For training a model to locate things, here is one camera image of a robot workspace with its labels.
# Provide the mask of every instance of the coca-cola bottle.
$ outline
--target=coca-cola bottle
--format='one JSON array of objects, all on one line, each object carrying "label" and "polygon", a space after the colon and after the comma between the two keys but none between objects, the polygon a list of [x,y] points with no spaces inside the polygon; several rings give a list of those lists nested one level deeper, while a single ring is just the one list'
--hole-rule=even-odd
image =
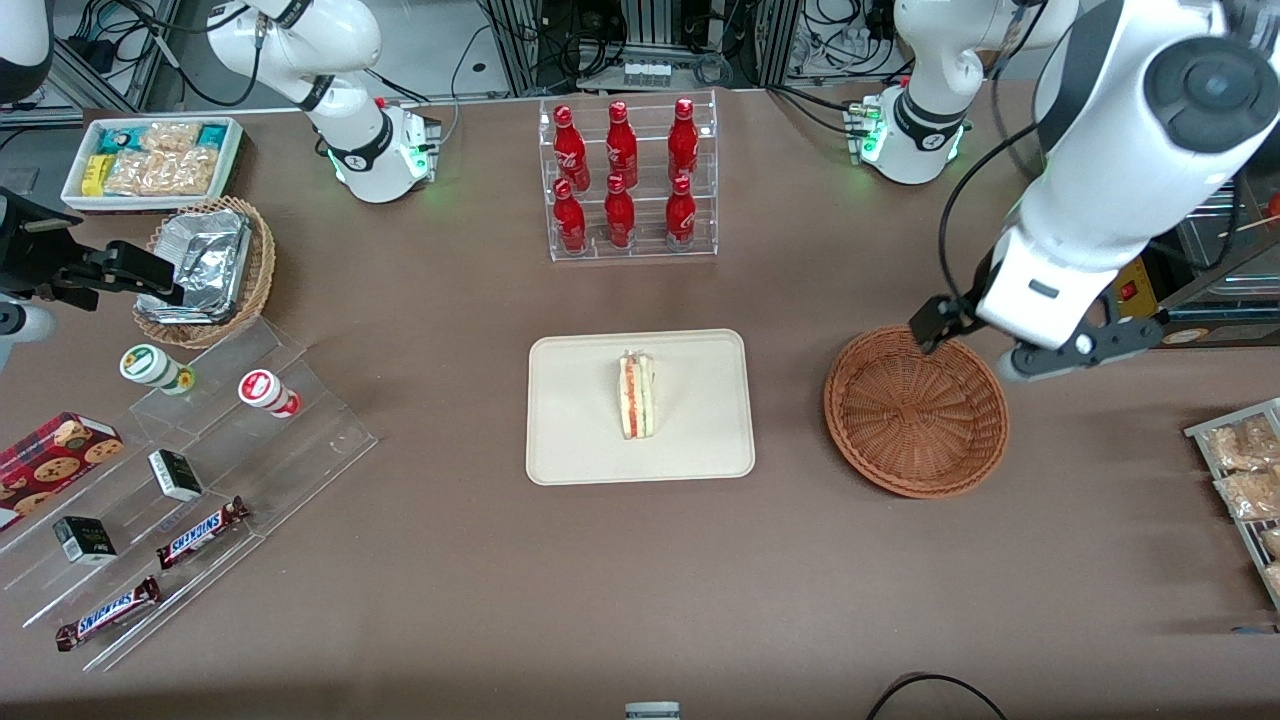
[{"label": "coca-cola bottle", "polygon": [[694,177],[698,169],[698,127],[694,126],[694,101],[687,97],[676,100],[676,122],[667,136],[667,174],[672,182],[681,173]]},{"label": "coca-cola bottle", "polygon": [[567,105],[559,105],[552,115],[556,118],[556,164],[561,177],[573,183],[573,190],[586,192],[591,187],[591,172],[586,169],[582,133],[573,127],[573,111]]},{"label": "coca-cola bottle", "polygon": [[689,250],[694,243],[694,213],[698,204],[689,195],[689,176],[680,176],[671,183],[667,199],[667,246],[676,252]]},{"label": "coca-cola bottle", "polygon": [[604,199],[604,217],[609,222],[609,242],[618,250],[631,247],[636,229],[636,205],[627,193],[622,176],[609,176],[609,196]]},{"label": "coca-cola bottle", "polygon": [[556,178],[552,190],[556,192],[552,214],[556,215],[556,231],[564,252],[581,255],[586,252],[586,215],[582,214],[582,205],[573,197],[573,187],[567,179]]},{"label": "coca-cola bottle", "polygon": [[604,138],[609,152],[609,172],[622,176],[627,187],[640,182],[640,158],[636,152],[636,131],[627,120],[627,104],[618,100],[609,104],[609,135]]}]

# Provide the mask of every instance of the empty wicker basket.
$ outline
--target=empty wicker basket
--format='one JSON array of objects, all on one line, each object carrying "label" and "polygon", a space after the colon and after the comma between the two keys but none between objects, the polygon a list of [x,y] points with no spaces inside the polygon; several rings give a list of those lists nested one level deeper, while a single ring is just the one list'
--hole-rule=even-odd
[{"label": "empty wicker basket", "polygon": [[957,341],[925,356],[906,325],[854,338],[823,393],[827,428],[867,479],[908,497],[973,489],[1000,464],[1009,409],[1000,382]]}]

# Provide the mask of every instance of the clear plastic shelf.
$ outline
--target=clear plastic shelf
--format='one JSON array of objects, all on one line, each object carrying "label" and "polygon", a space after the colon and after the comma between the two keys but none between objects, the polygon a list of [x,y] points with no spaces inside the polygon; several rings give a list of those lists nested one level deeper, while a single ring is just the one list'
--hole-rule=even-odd
[{"label": "clear plastic shelf", "polygon": [[[694,124],[698,126],[698,168],[691,179],[690,192],[698,205],[694,215],[694,236],[687,250],[675,252],[667,246],[667,199],[671,197],[671,178],[667,176],[667,133],[675,119],[676,100],[694,101]],[[630,95],[627,117],[636,132],[640,156],[639,184],[631,188],[636,208],[635,242],[627,250],[618,250],[608,241],[604,218],[605,178],[609,174],[604,138],[609,132],[608,108],[598,100],[559,97],[543,100],[539,111],[539,154],[543,173],[543,204],[547,208],[547,237],[552,260],[627,260],[627,259],[680,259],[716,255],[719,251],[718,223],[718,149],[719,135],[716,94],[667,92]],[[586,142],[586,165],[591,172],[591,186],[577,193],[586,214],[586,252],[570,255],[556,231],[552,208],[556,197],[552,183],[559,177],[556,165],[556,124],[550,119],[557,105],[573,110],[573,124]]]},{"label": "clear plastic shelf", "polygon": [[[261,319],[210,347],[191,363],[197,373],[191,393],[154,391],[134,404],[116,424],[122,434],[120,425],[128,428],[123,459],[28,519],[31,527],[0,551],[0,601],[22,612],[29,632],[47,635],[50,652],[56,652],[58,628],[155,575],[164,597],[159,605],[60,653],[83,670],[110,669],[376,445],[306,364],[303,350]],[[279,419],[241,402],[236,386],[255,368],[278,374],[302,397],[302,409]],[[161,495],[147,462],[157,447],[187,456],[205,488],[200,500],[183,503]],[[252,514],[161,571],[156,550],[236,496]],[[68,562],[51,529],[63,515],[100,519],[119,556],[96,568]]]}]

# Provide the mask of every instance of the wicker basket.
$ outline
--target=wicker basket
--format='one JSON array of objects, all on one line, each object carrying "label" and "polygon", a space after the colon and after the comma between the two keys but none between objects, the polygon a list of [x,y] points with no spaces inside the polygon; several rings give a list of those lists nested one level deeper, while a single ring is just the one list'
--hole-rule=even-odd
[{"label": "wicker basket", "polygon": [[957,341],[925,356],[906,325],[845,346],[827,377],[823,407],[845,459],[906,497],[973,489],[1009,441],[1005,395],[982,359]]},{"label": "wicker basket", "polygon": [[[271,237],[271,228],[266,227],[262,215],[252,205],[238,197],[219,197],[218,200],[183,208],[174,215],[183,213],[212,213],[216,210],[243,213],[253,223],[253,234],[248,245],[248,258],[244,259],[244,279],[241,283],[239,309],[230,320],[221,325],[161,325],[147,320],[134,310],[133,320],[142,328],[142,332],[147,337],[156,342],[179,345],[191,350],[204,350],[238,328],[241,323],[260,315],[262,306],[266,305],[266,296],[271,292],[271,273],[275,272],[275,240]],[[159,240],[160,228],[156,228],[156,232],[151,233],[147,250],[154,251]]]}]

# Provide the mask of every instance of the yellow snack package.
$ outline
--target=yellow snack package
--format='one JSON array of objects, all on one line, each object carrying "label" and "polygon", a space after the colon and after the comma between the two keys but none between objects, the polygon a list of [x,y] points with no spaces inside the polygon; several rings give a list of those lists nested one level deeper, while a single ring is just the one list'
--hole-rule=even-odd
[{"label": "yellow snack package", "polygon": [[81,195],[101,197],[102,184],[106,182],[106,176],[111,174],[114,164],[115,155],[90,155],[84,165],[84,177],[81,178]]}]

